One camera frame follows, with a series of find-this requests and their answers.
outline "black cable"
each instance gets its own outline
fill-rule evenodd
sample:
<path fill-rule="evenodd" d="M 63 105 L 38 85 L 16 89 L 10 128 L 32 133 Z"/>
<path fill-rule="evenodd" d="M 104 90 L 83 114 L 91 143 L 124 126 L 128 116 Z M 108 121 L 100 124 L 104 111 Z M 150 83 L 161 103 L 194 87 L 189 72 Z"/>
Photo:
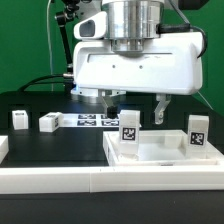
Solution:
<path fill-rule="evenodd" d="M 33 79 L 27 84 L 21 86 L 17 91 L 23 92 L 27 87 L 29 87 L 30 85 L 33 85 L 34 83 L 37 83 L 38 81 L 42 81 L 46 79 L 54 79 L 54 78 L 63 78 L 63 75 L 47 75 L 47 76 L 42 76 L 42 77 Z"/>
<path fill-rule="evenodd" d="M 190 24 L 190 21 L 182 13 L 182 11 L 179 9 L 179 7 L 172 0 L 168 0 L 168 1 L 169 1 L 170 5 L 173 7 L 173 9 L 176 11 L 176 13 L 183 19 L 185 24 L 181 24 L 181 25 L 163 25 L 163 24 L 160 24 L 159 27 L 158 27 L 158 32 L 160 34 L 162 34 L 162 33 L 175 33 L 175 32 L 189 32 L 190 29 L 200 32 L 201 35 L 202 35 L 202 38 L 203 38 L 203 48 L 201 50 L 201 53 L 197 57 L 197 58 L 200 58 L 205 53 L 205 51 L 207 50 L 207 47 L 208 47 L 208 40 L 207 40 L 207 36 L 206 36 L 204 30 L 197 27 L 197 26 L 192 26 Z"/>
<path fill-rule="evenodd" d="M 64 84 L 64 82 L 35 82 L 35 83 L 30 83 L 29 85 L 26 86 L 26 88 L 28 88 L 29 86 L 33 86 L 33 85 L 44 85 L 44 84 Z"/>
<path fill-rule="evenodd" d="M 201 33 L 202 37 L 203 37 L 203 48 L 201 50 L 201 53 L 198 55 L 198 58 L 200 58 L 205 53 L 205 51 L 207 50 L 207 47 L 208 47 L 208 39 L 207 39 L 207 36 L 205 34 L 205 31 L 203 29 L 201 29 L 200 27 L 191 26 L 191 29 L 192 30 L 199 31 Z"/>

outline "black table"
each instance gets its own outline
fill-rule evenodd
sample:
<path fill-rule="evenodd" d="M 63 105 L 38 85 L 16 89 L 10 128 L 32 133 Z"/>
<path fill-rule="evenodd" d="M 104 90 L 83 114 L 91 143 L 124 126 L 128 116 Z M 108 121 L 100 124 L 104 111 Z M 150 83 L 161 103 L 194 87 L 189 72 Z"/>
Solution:
<path fill-rule="evenodd" d="M 208 140 L 224 152 L 222 116 L 191 96 L 173 96 L 164 123 L 157 126 L 150 120 L 156 103 L 154 95 L 128 93 L 119 110 L 141 110 L 142 130 L 186 132 L 190 114 L 208 115 Z M 108 166 L 102 132 L 110 128 L 60 128 L 54 133 L 40 133 L 38 127 L 39 118 L 48 112 L 103 113 L 101 105 L 74 102 L 62 92 L 6 92 L 0 94 L 0 108 L 0 134 L 9 136 L 9 153 L 2 168 Z M 13 130 L 12 110 L 28 112 L 28 130 Z M 0 195 L 0 220 L 4 224 L 218 224 L 224 222 L 223 207 L 224 191 Z"/>

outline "white container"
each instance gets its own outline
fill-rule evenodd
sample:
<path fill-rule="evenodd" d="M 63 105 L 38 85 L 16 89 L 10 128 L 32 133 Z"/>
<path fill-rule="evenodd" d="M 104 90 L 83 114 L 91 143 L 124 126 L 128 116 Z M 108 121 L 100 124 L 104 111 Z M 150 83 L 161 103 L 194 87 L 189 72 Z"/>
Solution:
<path fill-rule="evenodd" d="M 188 136 L 181 130 L 139 131 L 138 155 L 121 154 L 119 132 L 104 132 L 103 148 L 110 166 L 215 165 L 224 156 L 207 142 L 204 157 L 189 154 Z"/>

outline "white cube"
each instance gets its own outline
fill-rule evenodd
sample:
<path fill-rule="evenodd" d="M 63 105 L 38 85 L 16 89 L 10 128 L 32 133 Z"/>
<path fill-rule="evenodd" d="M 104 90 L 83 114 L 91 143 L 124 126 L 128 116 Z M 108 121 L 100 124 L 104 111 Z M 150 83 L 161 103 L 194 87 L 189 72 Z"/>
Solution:
<path fill-rule="evenodd" d="M 47 115 L 39 119 L 40 132 L 54 132 L 61 126 L 62 122 L 63 122 L 62 113 L 59 112 L 48 113 Z"/>
<path fill-rule="evenodd" d="M 28 115 L 25 110 L 12 111 L 12 122 L 15 130 L 28 129 Z"/>
<path fill-rule="evenodd" d="M 121 110 L 120 112 L 120 147 L 123 154 L 138 154 L 140 111 Z"/>
<path fill-rule="evenodd" d="M 188 121 L 187 157 L 206 159 L 209 117 L 190 115 Z"/>
<path fill-rule="evenodd" d="M 0 136 L 0 163 L 9 151 L 8 136 Z"/>

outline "green wall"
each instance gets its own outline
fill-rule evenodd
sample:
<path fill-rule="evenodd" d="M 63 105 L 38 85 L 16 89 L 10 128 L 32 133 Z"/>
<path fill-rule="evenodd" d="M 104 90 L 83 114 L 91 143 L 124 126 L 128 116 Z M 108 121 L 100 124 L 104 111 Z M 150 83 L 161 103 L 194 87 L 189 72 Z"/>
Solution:
<path fill-rule="evenodd" d="M 17 90 L 34 78 L 50 74 L 47 3 L 48 0 L 1 1 L 0 92 Z M 55 13 L 61 10 L 63 4 L 55 0 L 50 14 L 55 74 L 66 71 L 61 37 L 54 20 Z M 210 0 L 202 9 L 184 13 L 193 25 L 203 28 L 208 35 L 209 46 L 203 56 L 204 85 L 200 92 L 217 112 L 224 115 L 224 1 Z M 181 20 L 173 11 L 168 10 L 165 11 L 164 22 L 180 23 Z M 73 25 L 74 22 L 67 26 L 71 44 L 74 44 Z M 41 89 L 51 90 L 51 86 Z"/>

